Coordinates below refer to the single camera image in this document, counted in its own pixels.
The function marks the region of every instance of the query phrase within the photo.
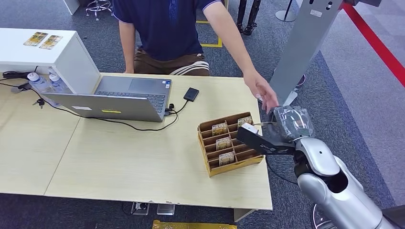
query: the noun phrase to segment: laptop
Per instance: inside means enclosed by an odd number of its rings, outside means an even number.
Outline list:
[[[171,80],[104,76],[94,94],[42,93],[83,117],[162,122]]]

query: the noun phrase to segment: white label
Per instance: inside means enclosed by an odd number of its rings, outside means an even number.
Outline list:
[[[316,17],[318,17],[318,18],[320,18],[321,16],[322,16],[322,12],[319,12],[319,11],[317,11],[317,10],[311,10],[311,13],[310,13],[311,15],[314,15],[314,16],[316,16]]]
[[[85,106],[72,106],[76,110],[87,110],[87,111],[92,111],[90,107],[85,107]]]

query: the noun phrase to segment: power socket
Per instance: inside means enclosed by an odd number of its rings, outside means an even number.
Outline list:
[[[146,216],[149,213],[149,203],[132,203],[131,214]]]

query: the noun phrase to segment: yellow mat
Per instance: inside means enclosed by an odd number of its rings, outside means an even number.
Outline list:
[[[152,229],[237,229],[237,227],[218,223],[165,223],[154,220]]]

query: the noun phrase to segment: person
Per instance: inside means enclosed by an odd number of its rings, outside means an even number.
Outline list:
[[[209,75],[195,27],[201,9],[232,58],[242,70],[262,109],[278,106],[276,93],[257,72],[242,37],[220,0],[114,0],[114,16],[124,53],[125,73]],[[142,46],[135,53],[135,30]]]

